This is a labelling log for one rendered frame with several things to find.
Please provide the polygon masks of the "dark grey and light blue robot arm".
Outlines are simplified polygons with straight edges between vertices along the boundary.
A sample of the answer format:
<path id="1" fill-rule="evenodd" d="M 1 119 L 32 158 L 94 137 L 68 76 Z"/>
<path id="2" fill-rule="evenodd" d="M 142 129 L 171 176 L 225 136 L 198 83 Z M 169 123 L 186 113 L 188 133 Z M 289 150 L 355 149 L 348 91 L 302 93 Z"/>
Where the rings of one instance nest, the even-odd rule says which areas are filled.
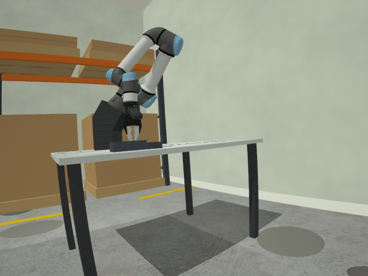
<path id="1" fill-rule="evenodd" d="M 136 74 L 130 70 L 154 44 L 159 46 L 159 54 L 145 83 L 139 85 Z M 117 68 L 111 68 L 107 72 L 106 79 L 119 87 L 116 95 L 109 100 L 108 104 L 123 113 L 126 113 L 123 103 L 127 101 L 136 101 L 142 107 L 149 108 L 157 98 L 156 87 L 170 59 L 179 55 L 182 46 L 183 38 L 165 28 L 156 27 L 146 31 Z"/>

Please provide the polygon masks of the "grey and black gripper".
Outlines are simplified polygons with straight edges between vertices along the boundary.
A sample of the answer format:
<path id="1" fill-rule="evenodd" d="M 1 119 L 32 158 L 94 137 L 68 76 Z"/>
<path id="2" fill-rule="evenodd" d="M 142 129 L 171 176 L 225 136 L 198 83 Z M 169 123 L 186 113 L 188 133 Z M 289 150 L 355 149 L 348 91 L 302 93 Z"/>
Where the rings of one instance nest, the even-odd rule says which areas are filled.
<path id="1" fill-rule="evenodd" d="M 130 114 L 127 112 L 127 107 L 132 107 L 137 105 L 136 101 L 127 101 L 124 102 L 124 106 L 125 106 L 125 112 L 126 114 L 122 116 L 122 125 L 124 127 L 124 130 L 126 132 L 126 135 L 128 137 L 129 141 L 133 141 L 132 140 L 132 135 L 131 135 L 131 131 L 132 128 L 130 127 L 130 125 L 135 125 L 134 126 L 134 132 L 133 132 L 133 137 L 135 137 L 135 140 L 138 140 L 140 131 L 141 131 L 141 120 L 134 120 Z"/>

